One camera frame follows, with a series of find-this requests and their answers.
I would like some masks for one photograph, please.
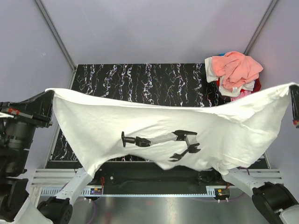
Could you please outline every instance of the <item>pink cloth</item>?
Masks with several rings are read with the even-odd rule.
[[[245,90],[245,91],[243,91],[243,92],[240,92],[240,95],[239,95],[239,96],[237,96],[237,97],[231,97],[230,100],[231,100],[231,101],[235,101],[235,100],[237,100],[237,99],[240,99],[240,98],[242,98],[242,97],[248,96],[248,95],[250,95],[250,94],[251,94],[251,91],[249,91],[249,90]]]
[[[212,57],[212,68],[217,77],[223,77],[222,87],[233,92],[233,87],[240,88],[258,78],[263,67],[252,59],[236,51],[224,56]]]

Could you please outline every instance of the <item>white wall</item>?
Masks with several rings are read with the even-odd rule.
[[[0,5],[0,101],[19,102],[49,87],[67,88],[71,69],[34,1],[0,0]],[[54,131],[36,130],[26,177],[45,164]]]
[[[198,63],[243,52],[270,0],[43,0],[76,64]]]
[[[263,88],[288,82],[299,83],[299,1],[280,1],[270,16],[250,55],[261,63]],[[292,124],[289,106],[278,138],[267,153],[279,168],[285,185],[299,200],[299,129]]]

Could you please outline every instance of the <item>white sheet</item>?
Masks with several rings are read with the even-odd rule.
[[[93,97],[67,89],[55,91],[53,109],[59,125],[82,166],[91,176],[107,160],[132,154],[163,169],[177,165],[195,170],[214,167],[222,174],[254,163],[277,137],[290,102],[289,85],[272,87],[216,107],[168,107]],[[150,147],[127,144],[126,136],[152,138],[175,130],[197,132],[198,153],[187,153],[183,141]]]

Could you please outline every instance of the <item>pile of clothes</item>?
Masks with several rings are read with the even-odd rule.
[[[205,60],[206,80],[226,101],[250,95],[261,89],[259,73],[263,67],[250,56],[232,51]]]

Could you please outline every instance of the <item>cable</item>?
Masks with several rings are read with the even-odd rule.
[[[101,183],[102,183],[102,195],[104,193],[104,183],[105,183],[105,178],[102,176],[101,177]]]
[[[246,169],[247,170],[247,174],[250,176],[250,172],[249,172],[249,169],[248,168],[245,168],[245,167],[239,167],[239,169],[241,169],[241,168],[243,168],[243,169]],[[228,189],[229,188],[229,186],[230,186],[230,183],[227,183],[227,186],[226,186],[226,188],[225,189]],[[230,202],[233,202],[233,201],[237,201],[237,200],[239,200],[239,199],[241,199],[242,197],[244,197],[246,195],[246,193],[245,192],[243,192],[242,194],[240,194],[238,197],[236,197],[236,198],[232,198],[232,199],[230,199],[229,201]],[[200,202],[217,202],[218,203],[218,201],[216,201],[216,200],[205,200],[205,199],[199,199],[199,198],[191,198],[192,200],[196,200],[196,201],[200,201]]]
[[[209,183],[209,182],[211,182],[212,180],[213,180],[213,176],[211,177],[211,179],[210,180],[207,180],[207,177],[197,177],[197,179],[199,179],[199,180],[201,180],[202,182],[205,182],[205,183]]]
[[[75,163],[75,165],[74,165],[74,172],[75,172],[75,173],[77,173],[77,172],[76,172],[76,165],[77,165],[78,163],[80,163],[80,161],[77,161],[77,162]]]
[[[5,126],[4,126],[4,120],[0,120],[0,136],[4,137],[5,136]]]
[[[60,190],[62,190],[69,182],[67,182]]]
[[[77,203],[77,202],[81,202],[81,201],[86,201],[86,198],[81,199],[81,200],[78,200],[78,201],[76,201],[75,203]],[[93,200],[89,200],[89,202],[93,203],[93,215],[92,215],[92,217],[90,218],[90,220],[89,220],[86,224],[91,224],[91,223],[93,223],[93,220],[94,220],[94,218],[95,218],[95,214],[96,214],[96,203],[95,203]]]

